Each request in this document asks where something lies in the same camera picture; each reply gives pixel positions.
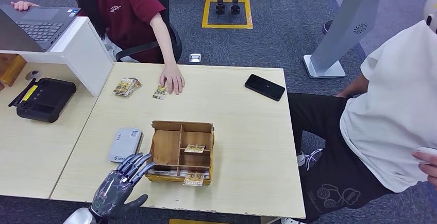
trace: playing card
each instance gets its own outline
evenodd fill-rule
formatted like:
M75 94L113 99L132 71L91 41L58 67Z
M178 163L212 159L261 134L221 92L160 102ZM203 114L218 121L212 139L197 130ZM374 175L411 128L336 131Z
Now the playing card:
M133 79L131 78L123 78L119 84L117 85L117 87L114 89L114 93L116 94L120 94L120 95L125 95L128 93L130 87L133 84Z
M143 84L141 84L137 78L132 78L132 79L133 79L133 84L132 84L131 92L134 92L135 90L139 89Z
M189 171L185 176L183 185L187 186L202 186L204 184L204 173Z
M168 93L167 86L158 85L152 97L154 99L164 99L164 96L167 95L167 93Z
M192 144L189 144L184 151L185 152L189 152L189 153L203 153L204 150L205 150L205 146L204 145L192 145Z
M143 84L141 84L137 78L123 78L114 89L114 93L117 95L129 96L142 85Z

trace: wooden organizer compartment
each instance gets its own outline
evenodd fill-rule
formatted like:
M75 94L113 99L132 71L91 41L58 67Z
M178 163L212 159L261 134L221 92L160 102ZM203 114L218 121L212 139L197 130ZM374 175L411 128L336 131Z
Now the wooden organizer compartment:
M146 174L151 181L183 182L185 176L181 170L209 172L212 180L212 158L214 147L214 127L209 123L153 121L155 133L152 137L150 153L153 155L147 162L155 162L154 170L175 170L177 176ZM203 153L185 152L188 145L205 145Z

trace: shirt logo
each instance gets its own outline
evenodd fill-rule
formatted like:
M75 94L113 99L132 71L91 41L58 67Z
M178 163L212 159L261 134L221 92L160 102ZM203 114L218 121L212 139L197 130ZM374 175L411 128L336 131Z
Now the shirt logo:
M112 7L111 7L111 12L115 14L115 11L116 11L116 10L119 10L121 7L122 7L121 5L120 5L120 6L117 6L117 5L112 6Z

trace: desk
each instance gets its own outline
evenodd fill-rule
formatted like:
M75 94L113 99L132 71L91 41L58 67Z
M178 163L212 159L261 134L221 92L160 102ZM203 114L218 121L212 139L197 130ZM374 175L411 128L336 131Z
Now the desk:
M77 92L53 124L20 118L8 104L29 84L27 73L74 82ZM0 195L48 198L97 98L65 64L28 63L0 92Z
M208 122L215 127L211 185L183 186L143 178L130 200L149 194L145 207L258 216L304 217L287 95L276 102L244 87L250 74L285 85L282 69L180 65L187 85L179 96L152 98L163 65L116 63L52 194L91 201L108 172L120 127L144 132L148 153L153 120ZM130 97L112 90L123 77L143 86Z

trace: black handheld console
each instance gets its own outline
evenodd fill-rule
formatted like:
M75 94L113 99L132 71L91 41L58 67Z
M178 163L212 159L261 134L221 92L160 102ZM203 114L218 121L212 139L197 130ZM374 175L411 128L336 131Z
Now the black handheld console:
M36 82L34 78L9 107L16 106L19 117L53 123L75 92L72 82L51 78Z

